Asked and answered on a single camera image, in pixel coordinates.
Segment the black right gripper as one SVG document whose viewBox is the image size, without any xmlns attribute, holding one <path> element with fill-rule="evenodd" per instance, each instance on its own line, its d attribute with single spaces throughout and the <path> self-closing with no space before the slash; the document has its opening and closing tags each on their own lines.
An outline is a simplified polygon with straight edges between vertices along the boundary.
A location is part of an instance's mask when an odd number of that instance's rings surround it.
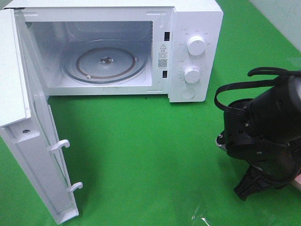
<svg viewBox="0 0 301 226">
<path fill-rule="evenodd" d="M 226 142 L 227 154 L 245 160 L 249 168 L 234 188 L 243 201 L 248 196 L 271 188 L 281 189 L 301 173 L 301 142 L 276 144 Z"/>
</svg>

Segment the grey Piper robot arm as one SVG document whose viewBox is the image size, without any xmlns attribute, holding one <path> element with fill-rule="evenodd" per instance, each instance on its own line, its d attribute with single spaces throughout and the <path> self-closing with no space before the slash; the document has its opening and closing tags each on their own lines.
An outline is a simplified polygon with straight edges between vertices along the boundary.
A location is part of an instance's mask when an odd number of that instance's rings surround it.
<svg viewBox="0 0 301 226">
<path fill-rule="evenodd" d="M 288 77 L 253 99 L 231 103 L 247 116 L 224 113 L 227 155 L 249 168 L 234 192 L 241 200 L 280 189 L 301 173 L 301 79 Z"/>
</svg>

